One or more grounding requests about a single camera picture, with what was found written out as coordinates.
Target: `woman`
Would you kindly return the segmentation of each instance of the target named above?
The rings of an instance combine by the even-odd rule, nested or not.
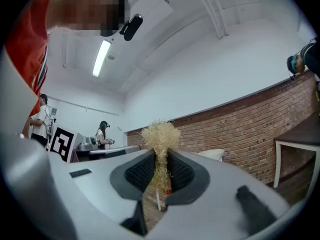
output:
[[[95,134],[95,141],[98,145],[98,149],[104,150],[106,145],[110,145],[110,141],[106,140],[106,128],[110,127],[106,121],[102,121],[99,125],[99,129]]]

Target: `white chair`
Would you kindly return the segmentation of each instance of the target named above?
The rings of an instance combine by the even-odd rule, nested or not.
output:
[[[211,149],[211,150],[202,151],[198,154],[201,156],[211,158],[214,160],[219,160],[222,162],[222,157],[223,157],[224,153],[225,153],[224,149]]]

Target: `red brick wall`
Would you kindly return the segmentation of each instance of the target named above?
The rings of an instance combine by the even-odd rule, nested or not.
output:
[[[305,72],[296,81],[288,80],[249,97],[177,119],[173,124],[181,131],[179,149],[196,153],[225,149],[224,162],[269,183],[274,180],[276,168],[274,137],[299,124],[316,109],[314,75]],[[145,148],[138,132],[128,132],[128,145]]]

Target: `red shirt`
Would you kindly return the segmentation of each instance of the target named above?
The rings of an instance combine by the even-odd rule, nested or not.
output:
[[[40,70],[49,42],[46,17],[50,0],[34,0],[21,14],[5,43],[6,51],[22,78],[39,97],[42,84],[37,89]],[[30,116],[40,111],[34,106]]]

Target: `fluorescent light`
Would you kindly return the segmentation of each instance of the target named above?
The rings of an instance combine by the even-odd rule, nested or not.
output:
[[[96,56],[94,67],[93,67],[92,75],[94,77],[98,77],[99,76],[99,73],[100,73],[100,70],[101,70],[101,67],[102,67],[102,63],[105,60],[105,57],[106,57],[107,52],[108,52],[108,50],[110,48],[110,45],[111,45],[110,42],[108,42],[106,40],[102,41],[102,44],[100,46],[98,55]]]

